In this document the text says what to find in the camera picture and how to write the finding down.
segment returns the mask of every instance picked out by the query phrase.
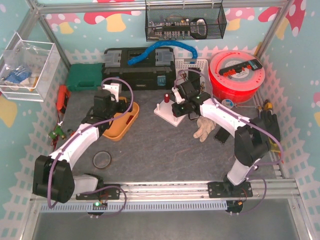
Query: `wire basket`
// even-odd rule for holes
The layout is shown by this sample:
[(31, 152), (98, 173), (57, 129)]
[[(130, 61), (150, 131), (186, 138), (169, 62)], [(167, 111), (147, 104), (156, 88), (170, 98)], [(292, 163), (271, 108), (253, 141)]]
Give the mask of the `wire basket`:
[(153, 4), (145, 1), (146, 41), (222, 39), (227, 20), (222, 2)]

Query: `blue hose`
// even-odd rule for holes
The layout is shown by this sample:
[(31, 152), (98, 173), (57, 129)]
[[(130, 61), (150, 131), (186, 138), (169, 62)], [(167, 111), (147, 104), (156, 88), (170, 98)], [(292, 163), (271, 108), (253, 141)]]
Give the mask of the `blue hose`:
[(189, 46), (187, 44), (184, 44), (182, 42), (179, 42), (179, 41), (173, 41), (173, 40), (169, 40), (169, 41), (157, 41), (155, 44), (149, 46), (145, 51), (144, 53), (142, 53), (141, 55), (139, 56), (136, 56), (132, 59), (130, 59), (128, 61), (128, 65), (133, 65), (133, 64), (136, 64), (136, 63), (139, 63), (141, 62), (143, 59), (147, 58), (148, 55), (155, 49), (159, 48), (159, 47), (162, 47), (162, 46), (176, 46), (176, 47), (179, 47), (179, 48), (182, 48), (182, 49), (185, 49), (185, 50), (188, 50), (192, 53), (192, 59), (197, 59), (198, 58), (198, 53), (197, 53), (197, 50), (193, 47), (193, 46)]

